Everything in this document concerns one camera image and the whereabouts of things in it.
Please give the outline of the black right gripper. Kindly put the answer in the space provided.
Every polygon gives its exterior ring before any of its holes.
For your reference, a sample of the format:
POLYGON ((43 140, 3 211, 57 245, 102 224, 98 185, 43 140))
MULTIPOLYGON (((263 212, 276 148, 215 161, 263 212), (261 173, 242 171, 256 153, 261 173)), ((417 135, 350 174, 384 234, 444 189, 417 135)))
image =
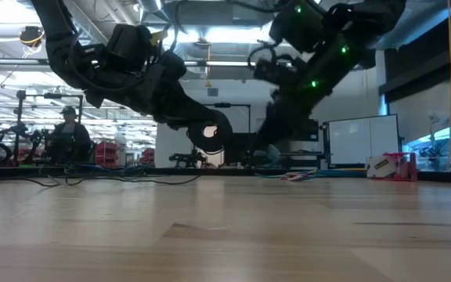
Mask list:
POLYGON ((252 152, 267 151, 269 145, 290 137, 290 127, 305 123, 319 101, 331 94, 362 59, 361 43, 326 27, 324 14, 314 2, 288 2, 274 18, 269 37, 312 56, 304 61, 287 54, 277 55, 273 45, 264 46, 272 57, 256 62, 254 78, 277 85, 279 95, 274 95, 266 106, 252 152))

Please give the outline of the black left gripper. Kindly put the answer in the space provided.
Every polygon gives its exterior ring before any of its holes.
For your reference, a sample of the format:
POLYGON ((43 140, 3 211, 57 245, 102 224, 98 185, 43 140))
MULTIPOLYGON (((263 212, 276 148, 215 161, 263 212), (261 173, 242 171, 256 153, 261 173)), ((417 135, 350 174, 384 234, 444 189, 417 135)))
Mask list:
POLYGON ((186 95, 184 74, 184 60, 142 25, 119 24, 107 44, 81 47, 81 90, 93 106, 108 99, 173 129, 216 125, 231 132, 224 114, 186 95))

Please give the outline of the black round cord spool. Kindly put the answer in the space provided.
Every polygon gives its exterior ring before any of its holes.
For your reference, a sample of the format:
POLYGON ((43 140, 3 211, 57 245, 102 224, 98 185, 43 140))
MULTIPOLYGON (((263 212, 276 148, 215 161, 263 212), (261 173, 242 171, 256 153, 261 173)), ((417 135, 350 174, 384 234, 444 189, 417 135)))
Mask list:
POLYGON ((224 149, 233 137, 233 129, 228 118, 218 110, 211 110, 211 113, 211 119, 191 124, 187 130, 191 142, 207 152, 224 149), (208 137, 204 134, 204 130, 210 126, 215 126, 216 131, 208 137))

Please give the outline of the black monitor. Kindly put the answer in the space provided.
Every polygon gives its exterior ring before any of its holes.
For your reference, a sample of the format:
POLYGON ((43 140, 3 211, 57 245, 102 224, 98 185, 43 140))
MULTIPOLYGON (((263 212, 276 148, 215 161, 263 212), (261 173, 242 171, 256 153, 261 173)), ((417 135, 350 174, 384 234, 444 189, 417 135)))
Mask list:
POLYGON ((319 122, 317 120, 308 119, 301 131, 301 140, 307 142, 319 141, 319 122))

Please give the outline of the person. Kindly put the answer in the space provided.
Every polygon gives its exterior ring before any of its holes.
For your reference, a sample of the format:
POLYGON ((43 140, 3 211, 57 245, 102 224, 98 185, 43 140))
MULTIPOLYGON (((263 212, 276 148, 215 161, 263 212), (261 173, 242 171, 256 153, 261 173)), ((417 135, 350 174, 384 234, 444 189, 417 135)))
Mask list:
POLYGON ((269 168, 279 168, 282 166, 280 151, 274 145, 269 145, 265 149, 264 166, 269 168))
POLYGON ((88 162, 91 140, 86 127, 76 121, 76 110, 67 106, 61 111, 64 122, 52 131, 48 154, 53 164, 88 162))

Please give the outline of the red tool cabinet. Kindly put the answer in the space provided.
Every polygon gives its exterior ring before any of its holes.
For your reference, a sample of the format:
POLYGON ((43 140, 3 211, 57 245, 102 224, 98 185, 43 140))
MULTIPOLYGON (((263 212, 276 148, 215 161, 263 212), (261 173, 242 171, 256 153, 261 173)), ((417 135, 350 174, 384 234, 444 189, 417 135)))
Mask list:
POLYGON ((115 142, 102 141, 95 148, 95 163, 104 168, 119 166, 120 146, 115 142))
POLYGON ((154 166, 155 149, 147 148, 142 152, 140 162, 144 165, 154 166))

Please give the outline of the whiteboard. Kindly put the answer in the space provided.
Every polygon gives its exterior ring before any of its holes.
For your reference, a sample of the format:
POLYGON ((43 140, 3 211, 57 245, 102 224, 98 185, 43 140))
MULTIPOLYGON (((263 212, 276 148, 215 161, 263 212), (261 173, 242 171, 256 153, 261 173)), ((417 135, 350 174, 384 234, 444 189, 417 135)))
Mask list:
POLYGON ((397 115, 329 121, 328 141, 331 165, 364 165, 369 157, 397 153, 397 115))

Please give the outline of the red tape dispenser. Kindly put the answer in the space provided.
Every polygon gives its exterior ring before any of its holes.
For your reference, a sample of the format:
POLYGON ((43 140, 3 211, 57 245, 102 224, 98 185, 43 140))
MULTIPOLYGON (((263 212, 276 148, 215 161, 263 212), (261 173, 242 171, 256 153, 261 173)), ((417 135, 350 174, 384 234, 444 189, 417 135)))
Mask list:
POLYGON ((389 162, 384 179, 393 181, 417 181, 417 159, 413 153, 383 154, 389 162))

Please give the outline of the long ceiling light bar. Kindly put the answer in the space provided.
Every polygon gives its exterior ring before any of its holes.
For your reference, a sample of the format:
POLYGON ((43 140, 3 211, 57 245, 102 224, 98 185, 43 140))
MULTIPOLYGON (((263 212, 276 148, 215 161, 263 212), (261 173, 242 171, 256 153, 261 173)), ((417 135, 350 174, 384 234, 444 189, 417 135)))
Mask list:
MULTIPOLYGON (((247 67, 247 62, 241 61, 185 61, 187 67, 247 67)), ((0 65, 15 66, 48 66, 49 61, 45 59, 8 59, 0 58, 0 65)))

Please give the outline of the black robot station frame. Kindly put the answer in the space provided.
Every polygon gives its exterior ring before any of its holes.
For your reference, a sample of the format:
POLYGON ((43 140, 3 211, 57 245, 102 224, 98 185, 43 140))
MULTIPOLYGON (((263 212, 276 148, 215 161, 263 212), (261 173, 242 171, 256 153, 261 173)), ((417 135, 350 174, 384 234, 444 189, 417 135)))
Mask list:
MULTIPOLYGON (((245 166, 250 146, 254 138, 254 133, 251 131, 251 106, 249 104, 234 104, 234 103, 214 103, 211 105, 212 110, 227 109, 231 107, 246 107, 248 132, 234 132, 228 146, 224 149, 215 152, 203 152, 207 155, 207 159, 217 168, 222 166, 245 166)), ((208 137, 212 136, 216 131, 215 126, 207 127, 204 134, 208 137)))
MULTIPOLYGON (((40 94, 31 95, 31 94, 27 94, 26 90, 18 90, 16 92, 16 98, 18 99, 18 105, 17 105, 17 108, 16 108, 16 123, 18 125, 22 124, 23 101, 27 97, 43 97, 44 99, 62 99, 63 97, 67 97, 67 95, 60 94, 60 93, 51 93, 51 92, 46 92, 45 94, 41 94, 41 95, 40 94)), ((82 110, 83 110, 83 106, 84 106, 84 96, 82 96, 82 95, 71 95, 71 97, 79 99, 78 123, 80 124, 81 123, 82 110)), ((20 136, 16 135, 15 145, 14 145, 14 149, 13 149, 13 162, 14 162, 15 166, 19 166, 19 161, 18 161, 18 158, 20 156, 19 145, 20 145, 20 136)))

